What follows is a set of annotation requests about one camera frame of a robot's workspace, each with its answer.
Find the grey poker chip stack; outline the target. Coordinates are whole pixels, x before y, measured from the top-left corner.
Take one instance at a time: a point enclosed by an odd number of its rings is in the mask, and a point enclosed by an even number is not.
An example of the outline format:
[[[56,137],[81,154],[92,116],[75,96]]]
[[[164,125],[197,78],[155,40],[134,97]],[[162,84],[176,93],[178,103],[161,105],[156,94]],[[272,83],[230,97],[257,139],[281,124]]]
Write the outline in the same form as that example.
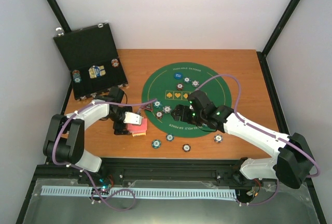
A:
[[[215,136],[214,136],[214,142],[216,142],[216,143],[221,143],[223,141],[223,136],[222,135],[220,135],[220,134],[216,134]]]

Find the red playing card deck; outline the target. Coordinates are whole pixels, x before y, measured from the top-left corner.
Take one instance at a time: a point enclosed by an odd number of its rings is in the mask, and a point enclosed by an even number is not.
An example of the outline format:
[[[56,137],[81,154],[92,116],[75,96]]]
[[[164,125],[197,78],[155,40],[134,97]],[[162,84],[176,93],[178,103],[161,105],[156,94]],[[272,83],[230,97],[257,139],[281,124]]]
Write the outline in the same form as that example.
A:
[[[143,118],[140,125],[137,124],[127,124],[127,129],[130,133],[146,133],[147,131],[147,119]]]

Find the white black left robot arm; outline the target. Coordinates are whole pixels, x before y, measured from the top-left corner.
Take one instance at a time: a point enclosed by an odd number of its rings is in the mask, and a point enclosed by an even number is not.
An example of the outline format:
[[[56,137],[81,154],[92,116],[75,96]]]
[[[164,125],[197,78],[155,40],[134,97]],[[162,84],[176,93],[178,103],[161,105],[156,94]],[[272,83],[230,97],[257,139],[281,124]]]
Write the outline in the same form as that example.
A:
[[[85,106],[83,110],[67,115],[54,115],[43,146],[44,155],[54,164],[66,163],[89,171],[89,176],[95,183],[104,183],[108,171],[101,166],[100,157],[85,150],[85,130],[101,119],[110,119],[115,135],[129,134],[124,120],[125,113],[132,111],[132,107],[109,104],[121,103],[125,95],[122,89],[112,87],[107,95],[96,96],[92,105]]]

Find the teal poker chip stack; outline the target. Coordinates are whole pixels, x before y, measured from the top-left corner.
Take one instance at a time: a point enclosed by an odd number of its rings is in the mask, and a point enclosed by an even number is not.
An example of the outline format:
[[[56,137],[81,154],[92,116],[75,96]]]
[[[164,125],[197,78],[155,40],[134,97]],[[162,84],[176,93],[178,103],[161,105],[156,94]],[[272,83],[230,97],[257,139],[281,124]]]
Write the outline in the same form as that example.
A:
[[[161,147],[161,140],[155,139],[152,141],[151,146],[153,149],[158,149]]]

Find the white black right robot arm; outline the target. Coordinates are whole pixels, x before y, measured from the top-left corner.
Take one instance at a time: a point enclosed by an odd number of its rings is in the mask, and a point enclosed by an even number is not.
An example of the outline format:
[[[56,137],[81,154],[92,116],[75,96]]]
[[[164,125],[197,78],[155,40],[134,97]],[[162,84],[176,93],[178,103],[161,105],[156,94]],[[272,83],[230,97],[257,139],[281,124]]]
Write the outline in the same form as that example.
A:
[[[205,124],[211,129],[234,135],[267,153],[270,156],[267,159],[244,159],[239,171],[246,179],[277,179],[290,188],[298,189],[314,166],[312,152],[303,135],[272,131],[244,118],[228,106],[199,109],[177,105],[171,116],[176,121],[197,126]]]

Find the brown poker chip stack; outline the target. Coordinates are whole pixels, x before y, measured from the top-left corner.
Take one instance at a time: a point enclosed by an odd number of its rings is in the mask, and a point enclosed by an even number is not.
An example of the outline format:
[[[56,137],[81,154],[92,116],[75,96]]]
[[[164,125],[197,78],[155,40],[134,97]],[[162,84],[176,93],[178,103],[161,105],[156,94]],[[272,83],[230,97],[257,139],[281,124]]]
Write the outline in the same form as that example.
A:
[[[191,146],[189,144],[184,144],[182,147],[182,150],[184,152],[190,152],[191,151]]]

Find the red triangular dealer button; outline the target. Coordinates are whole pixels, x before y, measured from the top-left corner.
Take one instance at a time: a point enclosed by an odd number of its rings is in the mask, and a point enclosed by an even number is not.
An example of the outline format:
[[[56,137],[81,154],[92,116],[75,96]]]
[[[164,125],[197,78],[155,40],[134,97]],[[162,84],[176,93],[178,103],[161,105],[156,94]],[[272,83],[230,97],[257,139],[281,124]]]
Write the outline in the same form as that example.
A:
[[[153,103],[149,103],[145,106],[142,107],[144,110],[147,110],[147,111],[150,111],[150,112],[153,112]]]

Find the blue small blind button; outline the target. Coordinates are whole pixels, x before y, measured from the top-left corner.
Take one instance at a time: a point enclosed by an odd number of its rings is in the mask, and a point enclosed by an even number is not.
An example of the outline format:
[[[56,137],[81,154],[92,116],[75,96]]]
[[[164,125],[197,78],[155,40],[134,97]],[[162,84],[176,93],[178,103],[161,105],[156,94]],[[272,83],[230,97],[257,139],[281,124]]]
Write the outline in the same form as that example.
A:
[[[183,78],[183,74],[181,72],[174,73],[173,77],[177,80],[180,80]]]

